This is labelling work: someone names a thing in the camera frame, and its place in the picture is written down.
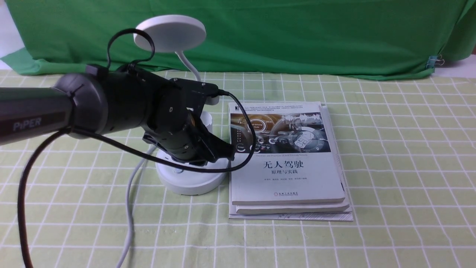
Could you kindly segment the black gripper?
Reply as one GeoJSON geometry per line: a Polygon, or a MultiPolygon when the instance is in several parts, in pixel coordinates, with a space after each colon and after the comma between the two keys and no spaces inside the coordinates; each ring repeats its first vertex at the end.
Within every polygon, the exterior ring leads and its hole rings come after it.
{"type": "Polygon", "coordinates": [[[235,147],[207,129],[201,114],[186,107],[185,92],[165,86],[148,91],[143,141],[164,151],[172,160],[206,166],[218,159],[235,159],[235,147]]]}

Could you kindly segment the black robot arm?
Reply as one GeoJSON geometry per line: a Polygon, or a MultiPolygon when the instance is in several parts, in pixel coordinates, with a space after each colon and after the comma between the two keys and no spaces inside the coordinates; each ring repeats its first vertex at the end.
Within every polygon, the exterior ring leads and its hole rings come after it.
{"type": "Polygon", "coordinates": [[[233,160],[234,147],[212,134],[201,119],[219,88],[148,71],[63,75],[47,88],[1,88],[1,145],[70,128],[98,135],[144,129],[144,140],[179,163],[204,166],[233,160]]]}

